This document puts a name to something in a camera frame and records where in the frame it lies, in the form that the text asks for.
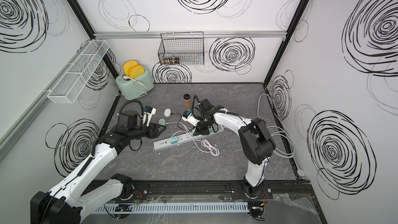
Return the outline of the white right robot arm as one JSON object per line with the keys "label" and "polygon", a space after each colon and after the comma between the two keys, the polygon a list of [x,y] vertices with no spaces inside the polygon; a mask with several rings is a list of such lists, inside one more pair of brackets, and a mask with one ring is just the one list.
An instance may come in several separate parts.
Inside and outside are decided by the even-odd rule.
{"label": "white right robot arm", "polygon": [[221,105],[213,106],[207,99],[200,101],[198,108],[200,115],[195,119],[199,122],[195,126],[201,135],[204,135],[209,127],[221,125],[239,137],[248,160],[243,188],[247,197],[256,198],[262,191],[265,169],[276,149],[265,121],[260,118],[244,118]]}

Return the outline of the white power strip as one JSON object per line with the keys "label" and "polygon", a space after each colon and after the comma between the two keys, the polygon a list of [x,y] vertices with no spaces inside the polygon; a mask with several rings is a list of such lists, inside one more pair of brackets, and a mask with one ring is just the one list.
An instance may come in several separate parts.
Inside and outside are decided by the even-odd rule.
{"label": "white power strip", "polygon": [[181,144],[184,144],[186,142],[190,142],[190,141],[194,141],[194,140],[203,140],[206,139],[212,135],[215,134],[219,134],[222,133],[224,131],[223,126],[221,125],[217,125],[218,126],[218,132],[214,133],[213,129],[210,129],[210,134],[207,136],[203,136],[203,135],[197,135],[197,136],[193,136],[192,133],[191,134],[180,134],[177,136],[174,136],[172,138],[166,138],[160,141],[156,141],[153,143],[153,147],[155,151],[160,151],[166,148],[170,148],[170,147],[174,147],[174,146],[178,146]]}

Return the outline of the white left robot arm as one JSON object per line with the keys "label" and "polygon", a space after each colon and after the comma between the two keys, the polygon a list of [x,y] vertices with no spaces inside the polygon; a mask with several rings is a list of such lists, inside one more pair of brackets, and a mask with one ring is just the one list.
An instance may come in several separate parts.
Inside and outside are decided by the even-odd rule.
{"label": "white left robot arm", "polygon": [[130,147],[132,140],[156,139],[166,129],[162,124],[151,122],[155,108],[143,106],[138,100],[131,102],[140,106],[139,113],[120,109],[117,124],[96,140],[86,159],[48,192],[40,191],[31,199],[32,224],[79,224],[112,199],[132,198],[136,192],[132,179],[122,174],[85,193],[99,172]]}

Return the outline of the white round earbud case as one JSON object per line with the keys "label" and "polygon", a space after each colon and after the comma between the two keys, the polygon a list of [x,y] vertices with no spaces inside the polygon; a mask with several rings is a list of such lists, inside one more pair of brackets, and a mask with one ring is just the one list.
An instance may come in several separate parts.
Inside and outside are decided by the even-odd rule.
{"label": "white round earbud case", "polygon": [[166,117],[166,118],[169,118],[170,116],[171,116],[171,110],[169,109],[169,108],[167,108],[167,109],[165,109],[165,111],[164,111],[164,116]]}

